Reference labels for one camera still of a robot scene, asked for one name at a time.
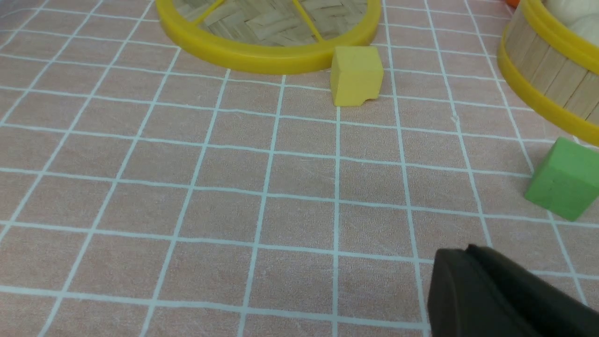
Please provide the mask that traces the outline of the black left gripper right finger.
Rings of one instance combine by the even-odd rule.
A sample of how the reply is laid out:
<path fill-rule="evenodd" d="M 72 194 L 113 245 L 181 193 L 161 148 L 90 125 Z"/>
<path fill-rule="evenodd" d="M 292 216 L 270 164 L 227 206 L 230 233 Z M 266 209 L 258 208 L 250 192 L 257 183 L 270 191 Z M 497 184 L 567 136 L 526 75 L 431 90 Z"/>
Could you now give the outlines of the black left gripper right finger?
<path fill-rule="evenodd" d="M 508 303 L 543 337 L 597 337 L 598 312 L 490 247 L 470 244 L 472 256 Z"/>

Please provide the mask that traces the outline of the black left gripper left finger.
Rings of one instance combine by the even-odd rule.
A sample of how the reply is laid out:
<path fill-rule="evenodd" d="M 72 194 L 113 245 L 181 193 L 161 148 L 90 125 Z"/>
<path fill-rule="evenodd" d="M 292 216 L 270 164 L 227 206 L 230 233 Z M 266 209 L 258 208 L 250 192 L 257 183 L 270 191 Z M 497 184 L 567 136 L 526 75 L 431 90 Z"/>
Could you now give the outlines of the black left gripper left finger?
<path fill-rule="evenodd" d="M 433 337 L 528 337 L 518 316 L 465 251 L 436 252 L 427 302 Z"/>

